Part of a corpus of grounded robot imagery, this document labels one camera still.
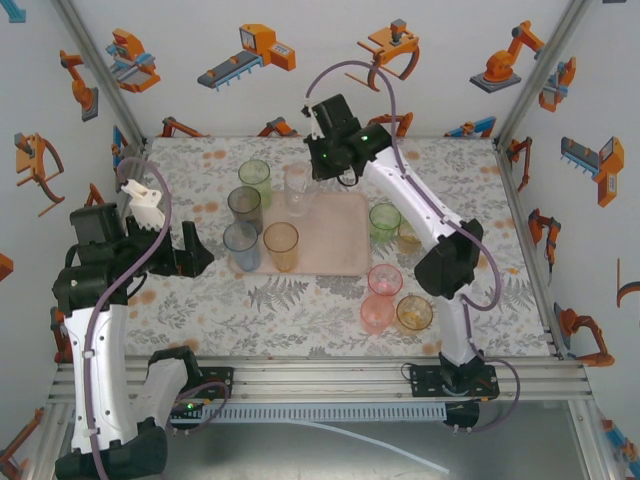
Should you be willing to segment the clear tall plastic glass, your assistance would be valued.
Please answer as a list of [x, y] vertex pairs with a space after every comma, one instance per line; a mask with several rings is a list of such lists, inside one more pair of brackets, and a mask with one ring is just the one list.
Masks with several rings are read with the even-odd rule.
[[284, 176], [285, 204], [293, 216], [303, 216], [311, 208], [319, 182], [313, 178], [309, 162], [291, 164]]

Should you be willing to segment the blue plastic glass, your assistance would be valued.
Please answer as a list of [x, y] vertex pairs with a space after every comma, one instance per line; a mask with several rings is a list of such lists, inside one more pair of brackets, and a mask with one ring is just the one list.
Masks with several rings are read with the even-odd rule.
[[223, 233], [223, 243], [236, 265], [244, 272], [252, 272], [260, 267], [261, 255], [258, 245], [259, 234], [248, 222], [234, 222]]

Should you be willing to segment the tall green plastic glass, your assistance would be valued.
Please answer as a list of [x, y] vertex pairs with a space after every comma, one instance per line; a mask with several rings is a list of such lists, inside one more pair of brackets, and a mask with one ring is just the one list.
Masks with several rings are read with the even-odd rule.
[[238, 169], [238, 177], [244, 186], [255, 188], [261, 195], [265, 210], [271, 207], [271, 169], [268, 163], [259, 159], [244, 162]]

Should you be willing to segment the grey plastic glass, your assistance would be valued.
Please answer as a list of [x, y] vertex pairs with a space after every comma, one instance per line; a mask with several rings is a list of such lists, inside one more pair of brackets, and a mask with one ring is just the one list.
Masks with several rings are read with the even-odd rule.
[[258, 234], [262, 233], [262, 197], [257, 189], [251, 186], [237, 187], [228, 195], [227, 204], [237, 222], [250, 223]]

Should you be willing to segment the pink rectangular tray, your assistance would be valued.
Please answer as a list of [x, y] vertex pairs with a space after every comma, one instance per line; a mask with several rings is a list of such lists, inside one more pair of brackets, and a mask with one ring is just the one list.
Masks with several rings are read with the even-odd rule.
[[[287, 210], [285, 193], [275, 191], [271, 207], [263, 213], [263, 226], [276, 222], [291, 223], [299, 232], [298, 264], [290, 275], [360, 277], [371, 268], [369, 207], [362, 194], [320, 192], [305, 215], [293, 216]], [[261, 264], [250, 273], [278, 274], [260, 236], [258, 245]], [[231, 270], [241, 273], [226, 252]]]

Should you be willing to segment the small green plastic glass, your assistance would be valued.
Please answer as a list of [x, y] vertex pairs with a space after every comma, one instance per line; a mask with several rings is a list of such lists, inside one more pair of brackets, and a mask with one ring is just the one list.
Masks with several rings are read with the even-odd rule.
[[392, 203], [379, 203], [369, 211], [370, 236], [376, 243], [390, 242], [396, 235], [402, 215]]

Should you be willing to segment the tall orange plastic glass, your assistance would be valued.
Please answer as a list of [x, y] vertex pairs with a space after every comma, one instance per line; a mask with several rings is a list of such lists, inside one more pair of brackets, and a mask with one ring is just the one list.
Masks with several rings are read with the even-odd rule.
[[264, 231], [264, 245], [278, 271], [290, 272], [296, 268], [299, 240], [298, 230], [288, 222], [273, 223]]

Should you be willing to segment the small orange plastic glass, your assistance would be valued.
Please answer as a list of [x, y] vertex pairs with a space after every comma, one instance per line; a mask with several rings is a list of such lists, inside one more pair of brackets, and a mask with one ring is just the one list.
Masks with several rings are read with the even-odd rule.
[[407, 221], [403, 221], [398, 227], [397, 245], [399, 251], [407, 255], [419, 251], [422, 247], [418, 234]]

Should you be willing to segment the pink plastic glass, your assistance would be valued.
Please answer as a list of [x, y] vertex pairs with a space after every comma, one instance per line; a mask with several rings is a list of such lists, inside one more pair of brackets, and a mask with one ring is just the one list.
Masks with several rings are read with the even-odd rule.
[[374, 266], [367, 276], [371, 294], [393, 298], [403, 287], [402, 273], [393, 265], [379, 264]]

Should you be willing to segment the salmon plastic glass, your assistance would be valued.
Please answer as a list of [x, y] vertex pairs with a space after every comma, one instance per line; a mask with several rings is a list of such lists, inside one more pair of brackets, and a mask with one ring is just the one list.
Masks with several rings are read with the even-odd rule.
[[391, 325], [394, 317], [395, 307], [387, 297], [371, 295], [361, 305], [361, 325], [368, 334], [381, 334]]

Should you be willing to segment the amber yellow plastic glass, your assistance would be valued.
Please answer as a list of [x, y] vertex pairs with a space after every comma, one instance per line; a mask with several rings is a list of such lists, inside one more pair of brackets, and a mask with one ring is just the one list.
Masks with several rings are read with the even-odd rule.
[[396, 307], [396, 327], [405, 335], [416, 335], [428, 329], [433, 319], [431, 302], [418, 295], [404, 297]]

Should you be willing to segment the floral tablecloth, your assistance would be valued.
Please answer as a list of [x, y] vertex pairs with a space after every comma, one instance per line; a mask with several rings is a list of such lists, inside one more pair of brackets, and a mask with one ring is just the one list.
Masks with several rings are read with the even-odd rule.
[[[484, 244], [498, 264], [481, 258], [472, 297], [499, 305], [472, 316], [474, 341], [496, 357], [547, 356], [550, 337], [540, 318], [493, 144], [488, 140], [405, 139], [401, 150], [419, 177], [456, 213], [477, 219]], [[200, 356], [434, 356], [441, 319], [424, 331], [389, 327], [367, 333], [360, 308], [365, 277], [246, 275], [232, 271], [222, 243], [232, 222], [228, 194], [248, 160], [271, 169], [275, 189], [288, 167], [307, 158], [296, 138], [157, 139], [149, 150], [172, 193], [172, 236], [193, 221], [215, 257], [196, 278], [149, 277], [127, 310], [125, 349], [130, 355], [188, 345]]]

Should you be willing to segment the black controller board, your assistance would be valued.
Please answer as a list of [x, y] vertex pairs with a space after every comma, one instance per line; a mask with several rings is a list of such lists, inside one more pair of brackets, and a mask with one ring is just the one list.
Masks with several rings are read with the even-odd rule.
[[480, 407], [476, 401], [447, 402], [445, 411], [447, 418], [444, 424], [454, 430], [473, 429], [480, 417]]
[[168, 426], [174, 433], [195, 428], [203, 421], [207, 399], [190, 398], [177, 401], [169, 414]]

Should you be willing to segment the thin white tube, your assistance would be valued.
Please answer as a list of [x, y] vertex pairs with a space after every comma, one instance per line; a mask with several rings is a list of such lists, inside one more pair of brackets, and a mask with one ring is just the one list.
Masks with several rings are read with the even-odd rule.
[[296, 425], [296, 426], [301, 426], [301, 427], [306, 427], [306, 428], [313, 428], [316, 430], [323, 430], [326, 432], [331, 432], [337, 435], [342, 435], [345, 437], [349, 437], [351, 439], [355, 439], [364, 443], [367, 443], [369, 445], [373, 445], [388, 451], [391, 451], [395, 454], [398, 454], [404, 458], [407, 458], [411, 461], [414, 461], [416, 463], [419, 463], [420, 465], [427, 467], [427, 468], [431, 468], [433, 470], [436, 470], [437, 472], [440, 472], [444, 475], [449, 475], [450, 474], [450, 470], [442, 465], [439, 465], [435, 462], [432, 462], [428, 459], [425, 459], [423, 457], [420, 457], [418, 455], [415, 455], [413, 453], [410, 453], [404, 449], [401, 449], [397, 446], [394, 446], [392, 444], [389, 444], [387, 442], [378, 440], [378, 439], [374, 439], [371, 438], [369, 436], [365, 436], [362, 434], [358, 434], [343, 428], [339, 428], [339, 427], [335, 427], [335, 426], [331, 426], [331, 425], [326, 425], [326, 424], [321, 424], [321, 423], [315, 423], [315, 422], [307, 422], [307, 421], [298, 421], [298, 420], [289, 420], [287, 421], [287, 424], [290, 425]]

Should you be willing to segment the aluminium frame post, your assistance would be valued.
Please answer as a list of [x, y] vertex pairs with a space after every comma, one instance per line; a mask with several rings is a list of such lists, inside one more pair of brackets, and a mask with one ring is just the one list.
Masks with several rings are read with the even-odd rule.
[[594, 2], [595, 0], [570, 0], [497, 136], [495, 143], [497, 150], [505, 150], [510, 144], [516, 130], [542, 90], [552, 68], [559, 61], [560, 54]]
[[114, 114], [127, 135], [128, 140], [138, 148], [146, 145], [146, 136], [140, 129], [131, 109], [127, 105], [121, 90], [110, 74], [107, 63], [102, 58], [90, 31], [72, 0], [49, 0], [66, 31], [74, 41], [85, 63], [89, 66], [98, 87], [106, 97]]

